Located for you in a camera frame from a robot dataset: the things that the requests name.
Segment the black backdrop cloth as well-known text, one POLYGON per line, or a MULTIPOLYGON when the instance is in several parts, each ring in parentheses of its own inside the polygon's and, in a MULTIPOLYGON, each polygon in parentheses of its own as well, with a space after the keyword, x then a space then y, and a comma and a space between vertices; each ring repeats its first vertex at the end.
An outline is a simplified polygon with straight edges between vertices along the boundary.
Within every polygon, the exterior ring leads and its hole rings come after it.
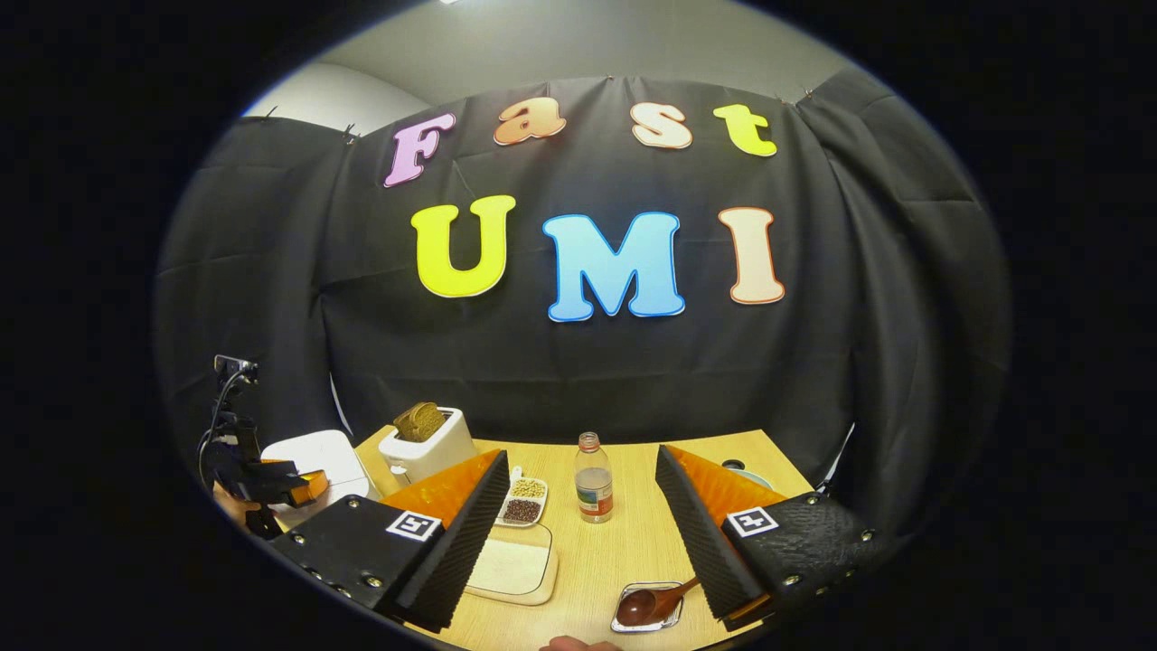
POLYGON ((797 102, 550 80, 364 136, 245 117, 177 206, 154 328, 189 465, 223 354, 265 444, 426 401, 570 447, 760 429, 911 537, 992 427, 1012 304, 967 170, 847 69, 797 102))

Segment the white rice cooker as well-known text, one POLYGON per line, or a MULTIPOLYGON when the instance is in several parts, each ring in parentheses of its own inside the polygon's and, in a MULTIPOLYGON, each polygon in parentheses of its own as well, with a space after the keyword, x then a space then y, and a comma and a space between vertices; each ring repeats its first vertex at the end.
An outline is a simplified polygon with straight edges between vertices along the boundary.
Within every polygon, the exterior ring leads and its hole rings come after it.
POLYGON ((329 486, 312 504, 305 506, 274 505, 277 521, 285 531, 295 528, 339 500, 358 495, 379 500, 379 490, 368 478, 368 471, 346 432, 338 429, 302 434, 293 439, 273 442, 263 449, 261 461, 292 461, 302 473, 323 471, 329 486))

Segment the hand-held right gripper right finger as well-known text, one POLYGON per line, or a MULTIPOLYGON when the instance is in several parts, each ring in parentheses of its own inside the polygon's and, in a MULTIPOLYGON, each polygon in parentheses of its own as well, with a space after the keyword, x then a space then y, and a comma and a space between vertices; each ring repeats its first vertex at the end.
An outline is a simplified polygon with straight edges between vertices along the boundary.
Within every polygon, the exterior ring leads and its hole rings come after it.
POLYGON ((799 617, 883 561, 883 535, 823 491, 784 497, 661 445, 659 486, 708 609, 728 630, 799 617))

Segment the clear plastic water bottle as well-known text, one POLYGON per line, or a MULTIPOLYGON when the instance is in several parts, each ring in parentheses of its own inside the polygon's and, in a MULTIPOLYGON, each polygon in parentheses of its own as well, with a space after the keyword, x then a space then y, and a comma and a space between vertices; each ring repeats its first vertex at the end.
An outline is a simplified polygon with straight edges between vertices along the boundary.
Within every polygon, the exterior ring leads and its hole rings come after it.
POLYGON ((610 458, 596 432, 578 434, 574 484, 578 500, 578 515, 584 521, 602 524, 612 518, 613 478, 610 458))

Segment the white toaster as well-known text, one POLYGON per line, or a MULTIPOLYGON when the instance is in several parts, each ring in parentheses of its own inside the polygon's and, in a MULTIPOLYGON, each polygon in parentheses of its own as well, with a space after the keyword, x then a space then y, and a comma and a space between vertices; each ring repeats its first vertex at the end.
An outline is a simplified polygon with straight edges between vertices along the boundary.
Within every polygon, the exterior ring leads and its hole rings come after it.
POLYGON ((427 441, 401 441, 393 426, 384 428, 384 431, 389 429, 390 432, 379 442, 379 454, 401 484, 413 484, 432 478, 439 471, 478 454, 464 413, 447 407, 439 407, 439 413, 443 421, 427 441))

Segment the white divided bean dish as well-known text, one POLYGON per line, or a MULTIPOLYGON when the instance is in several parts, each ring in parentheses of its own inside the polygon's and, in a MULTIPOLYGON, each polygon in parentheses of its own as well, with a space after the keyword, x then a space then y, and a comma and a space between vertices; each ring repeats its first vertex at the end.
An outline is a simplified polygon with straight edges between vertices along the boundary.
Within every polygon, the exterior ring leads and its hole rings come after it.
POLYGON ((548 494, 550 484, 544 479, 525 476, 522 467, 513 467, 509 490, 495 523, 510 528, 533 526, 544 515, 548 494))

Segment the brown wooden spoon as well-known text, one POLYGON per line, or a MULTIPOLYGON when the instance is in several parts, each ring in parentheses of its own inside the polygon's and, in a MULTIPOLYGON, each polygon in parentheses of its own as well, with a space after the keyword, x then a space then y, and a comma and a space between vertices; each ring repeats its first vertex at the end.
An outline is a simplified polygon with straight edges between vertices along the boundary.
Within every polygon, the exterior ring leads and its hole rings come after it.
POLYGON ((681 582, 673 589, 639 589, 625 593, 616 607, 613 622, 619 627, 662 626, 681 608, 683 597, 700 584, 698 578, 681 582))

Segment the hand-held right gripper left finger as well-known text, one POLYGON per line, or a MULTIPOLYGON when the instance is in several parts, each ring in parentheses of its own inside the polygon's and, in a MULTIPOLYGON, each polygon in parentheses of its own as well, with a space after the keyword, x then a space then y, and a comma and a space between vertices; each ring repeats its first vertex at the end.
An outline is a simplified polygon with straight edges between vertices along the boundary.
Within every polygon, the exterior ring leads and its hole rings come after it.
POLYGON ((342 600, 439 632, 451 626, 509 486, 508 454, 493 449, 384 500, 336 500, 268 545, 342 600))

